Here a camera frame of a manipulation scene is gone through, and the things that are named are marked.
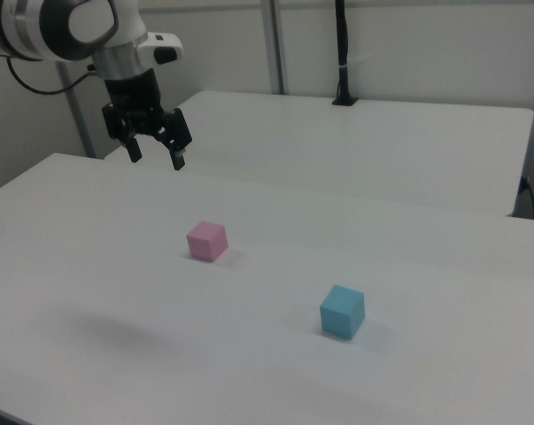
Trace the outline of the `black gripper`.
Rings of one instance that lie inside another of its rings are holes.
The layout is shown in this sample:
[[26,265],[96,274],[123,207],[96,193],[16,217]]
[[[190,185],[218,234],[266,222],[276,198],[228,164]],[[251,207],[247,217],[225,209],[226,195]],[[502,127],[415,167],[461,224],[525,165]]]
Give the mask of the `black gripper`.
[[165,112],[161,106],[156,74],[150,69],[124,80],[105,80],[111,102],[102,108],[108,135],[127,150],[136,163],[142,153],[136,134],[155,135],[169,151],[175,171],[185,166],[183,157],[192,136],[180,108]]

